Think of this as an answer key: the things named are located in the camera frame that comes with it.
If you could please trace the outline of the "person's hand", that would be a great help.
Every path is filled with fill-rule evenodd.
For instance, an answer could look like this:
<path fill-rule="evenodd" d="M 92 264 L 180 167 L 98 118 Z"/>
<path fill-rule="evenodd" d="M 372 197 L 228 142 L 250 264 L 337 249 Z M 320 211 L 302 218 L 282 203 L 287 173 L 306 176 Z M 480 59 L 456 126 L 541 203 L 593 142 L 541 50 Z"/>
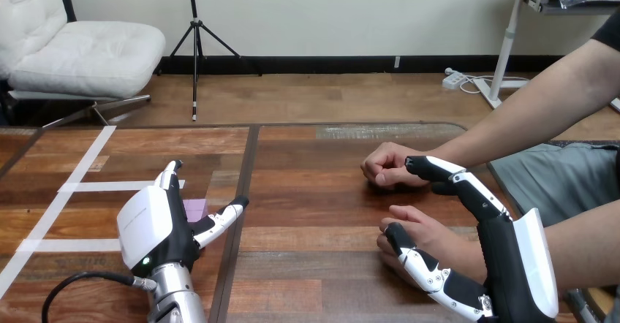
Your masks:
<path fill-rule="evenodd" d="M 461 257 L 466 257 L 471 249 L 471 243 L 439 223 L 436 219 L 424 214 L 417 208 L 407 205 L 391 205 L 391 216 L 381 220 L 379 229 L 382 234 L 377 238 L 377 245 L 381 251 L 382 261 L 399 277 L 404 279 L 410 286 L 419 286 L 405 271 L 398 260 L 386 237 L 385 230 L 391 223 L 400 224 L 408 236 L 414 240 L 418 248 L 427 252 L 439 260 L 441 265 L 448 267 L 456 266 L 460 269 L 466 267 L 466 263 L 459 263 Z"/>
<path fill-rule="evenodd" d="M 405 166 L 406 157 L 417 155 L 423 155 L 423 152 L 394 142 L 384 142 L 363 160 L 360 168 L 366 179 L 381 189 L 422 187 L 429 182 L 410 174 Z"/>

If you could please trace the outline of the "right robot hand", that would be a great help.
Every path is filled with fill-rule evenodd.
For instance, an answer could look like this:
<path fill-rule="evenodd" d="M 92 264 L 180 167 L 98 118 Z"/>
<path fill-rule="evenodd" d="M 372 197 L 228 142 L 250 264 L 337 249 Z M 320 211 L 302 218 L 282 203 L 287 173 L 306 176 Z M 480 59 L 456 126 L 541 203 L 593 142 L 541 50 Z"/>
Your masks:
<path fill-rule="evenodd" d="M 393 222 L 387 240 L 405 271 L 440 305 L 470 322 L 554 322 L 559 312 L 556 279 L 538 209 L 513 220 L 499 198 L 466 168 L 433 156 L 409 156 L 407 171 L 452 189 L 477 219 L 484 256 L 484 284 L 442 269 Z"/>

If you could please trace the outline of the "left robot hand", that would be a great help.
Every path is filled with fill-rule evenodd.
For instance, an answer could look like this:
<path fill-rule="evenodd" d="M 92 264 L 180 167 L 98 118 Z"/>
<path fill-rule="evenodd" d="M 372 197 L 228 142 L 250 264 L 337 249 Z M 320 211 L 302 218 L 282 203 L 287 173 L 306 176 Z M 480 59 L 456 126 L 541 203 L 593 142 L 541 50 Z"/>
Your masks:
<path fill-rule="evenodd" d="M 215 213 L 190 222 L 177 176 L 181 167 L 182 161 L 171 161 L 117 216 L 121 255 L 134 276 L 152 276 L 169 263 L 191 270 L 200 250 L 222 235 L 249 205 L 249 199 L 239 195 Z"/>

